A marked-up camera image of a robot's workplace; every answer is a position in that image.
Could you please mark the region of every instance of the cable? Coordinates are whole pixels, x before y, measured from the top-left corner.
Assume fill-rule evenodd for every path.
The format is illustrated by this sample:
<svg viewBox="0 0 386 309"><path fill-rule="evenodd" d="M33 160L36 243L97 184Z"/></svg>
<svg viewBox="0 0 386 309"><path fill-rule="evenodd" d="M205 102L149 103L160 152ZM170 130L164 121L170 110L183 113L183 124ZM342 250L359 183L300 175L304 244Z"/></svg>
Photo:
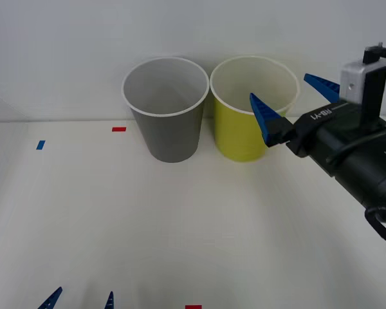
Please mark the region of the cable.
<svg viewBox="0 0 386 309"><path fill-rule="evenodd" d="M326 158L326 162L328 164L333 164L335 161L341 160L347 153L350 153L353 149L385 136L386 136L386 130L383 130L383 131L359 138L354 142L351 142L350 144L347 144L346 146L341 147L339 150L335 151L333 154L328 156Z"/></svg>

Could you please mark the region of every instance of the tape marker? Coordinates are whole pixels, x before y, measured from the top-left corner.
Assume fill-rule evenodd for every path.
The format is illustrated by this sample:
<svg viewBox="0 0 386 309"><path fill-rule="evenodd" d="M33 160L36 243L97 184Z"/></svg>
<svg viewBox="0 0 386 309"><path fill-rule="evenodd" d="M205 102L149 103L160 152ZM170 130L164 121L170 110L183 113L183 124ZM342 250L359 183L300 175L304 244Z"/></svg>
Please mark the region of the tape marker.
<svg viewBox="0 0 386 309"><path fill-rule="evenodd" d="M112 132L126 132L126 127L113 127Z"/></svg>
<svg viewBox="0 0 386 309"><path fill-rule="evenodd" d="M45 142L46 142L45 140L41 140L37 145L36 150L42 150Z"/></svg>

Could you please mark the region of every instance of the white wall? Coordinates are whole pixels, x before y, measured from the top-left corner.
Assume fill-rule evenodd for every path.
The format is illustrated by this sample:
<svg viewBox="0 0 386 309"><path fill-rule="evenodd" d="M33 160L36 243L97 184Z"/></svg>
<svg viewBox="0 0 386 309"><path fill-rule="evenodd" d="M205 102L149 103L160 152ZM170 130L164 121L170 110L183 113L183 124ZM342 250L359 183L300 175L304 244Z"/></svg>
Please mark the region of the white wall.
<svg viewBox="0 0 386 309"><path fill-rule="evenodd" d="M33 120L131 118L120 83L148 57L184 56L210 73L263 53L300 78L338 81L378 41L386 0L0 0L0 97ZM302 89L294 115L325 103Z"/></svg>

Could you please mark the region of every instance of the cup rim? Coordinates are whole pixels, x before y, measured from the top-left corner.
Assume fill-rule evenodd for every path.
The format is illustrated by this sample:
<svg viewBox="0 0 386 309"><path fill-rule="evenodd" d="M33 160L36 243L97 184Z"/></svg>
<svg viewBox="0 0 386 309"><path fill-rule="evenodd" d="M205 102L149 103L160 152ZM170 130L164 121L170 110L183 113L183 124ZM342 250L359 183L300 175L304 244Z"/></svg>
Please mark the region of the cup rim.
<svg viewBox="0 0 386 309"><path fill-rule="evenodd" d="M234 60L237 60L237 59L243 59L243 58L253 58L253 59L263 59L263 60L267 60L267 61L270 61L282 68L284 68L289 74L291 77L293 77L293 79L295 80L296 82L296 94L295 96L293 97L293 99L290 101L290 103L286 106L284 106L283 108L280 108L278 110L276 110L275 112L276 113L282 113L283 111L286 111L288 110L291 106L294 105L294 103L297 101L299 95L300 95L300 84L299 84L299 80L297 79L296 75L287 67L285 66L283 63L279 62L279 61L276 61L274 59L271 59L271 58L268 58L268 57L265 57L265 56L256 56L256 55L245 55L245 56L237 56L237 57L233 57L233 58L229 58L225 61L223 61L222 63L220 63L218 66L215 67L215 69L213 70L211 76L210 76L210 89L212 90L212 93L213 95L215 96L215 98L220 102L222 103L224 106L226 106L228 109L232 109L238 113L242 113L242 114L247 114L247 115L252 115L254 116L255 113L252 113L251 111L243 111L242 109L238 109L238 108L235 108L229 104L227 104L224 100L222 100L219 95L216 93L216 91L214 90L213 88L213 79L214 79L214 75L216 73L216 71L223 65L225 65L227 62L230 62L230 61L234 61Z"/></svg>
<svg viewBox="0 0 386 309"><path fill-rule="evenodd" d="M149 62L153 62L153 61L157 61L157 60L163 60L163 59L172 59L172 60L178 60L178 61L185 61L187 63L190 63L190 64L193 64L194 66L196 66L197 68L199 68L199 70L204 74L204 76L206 77L206 90L205 90L205 93L203 94L203 96L192 106L190 106L189 108L187 109L183 109L181 111L178 111L178 112L175 112L175 113L170 113L170 114L154 114L154 113L148 113L146 111L142 111L141 109L138 109L136 108L135 106L133 106L129 100L126 98L125 96L125 93L124 93L124 84L127 80L127 78L130 76L130 74L132 72L134 72L135 70L137 70L140 66L143 66L144 64L147 64ZM178 115L182 115L184 113L187 113L193 109L195 109L196 107L198 107L203 101L204 99L207 97L208 95L208 91L210 89L210 81L209 81L209 78L208 78L208 75L206 73L206 71L200 66L198 65L197 63L191 61L191 60L188 60L186 58L181 58L181 57L172 57L172 56L165 56L165 57L155 57L155 58L152 58L152 59L148 59L146 61L143 61L139 64L137 64L136 66L134 66L129 73L127 73L125 75L125 77L123 78L123 82L122 82L122 96L125 100L125 102L127 103L127 105L133 109L134 111L137 111L138 113L140 114L143 114L143 115L146 115L146 116L150 116L150 117L160 117L160 118L164 118L164 117L174 117L174 116L178 116Z"/></svg>

